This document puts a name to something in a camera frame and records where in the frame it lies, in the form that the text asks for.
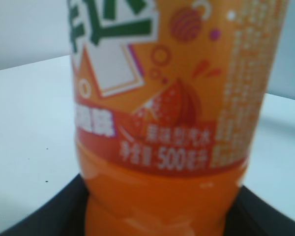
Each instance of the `orange liquid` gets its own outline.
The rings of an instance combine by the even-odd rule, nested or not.
[[[188,180],[155,177],[77,147],[83,178],[95,193],[88,203],[86,235],[221,236],[239,191],[236,181],[246,169]]]

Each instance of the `white table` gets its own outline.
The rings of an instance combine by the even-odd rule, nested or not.
[[[0,232],[79,172],[69,57],[0,71]],[[245,181],[295,220],[295,101],[267,95]]]

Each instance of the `orange soda bottle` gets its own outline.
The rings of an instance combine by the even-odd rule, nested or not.
[[[87,236],[222,236],[286,0],[68,0]]]

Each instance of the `white wall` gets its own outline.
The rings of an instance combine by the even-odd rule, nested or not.
[[[268,91],[295,99],[295,0],[290,0]]]
[[[66,0],[0,0],[0,69],[69,54]],[[269,92],[295,99],[295,0]]]
[[[69,54],[66,0],[0,0],[0,70]]]

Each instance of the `red ball graphic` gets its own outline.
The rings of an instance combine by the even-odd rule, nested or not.
[[[172,36],[180,42],[196,39],[201,31],[201,16],[195,9],[184,7],[171,18],[170,30]]]

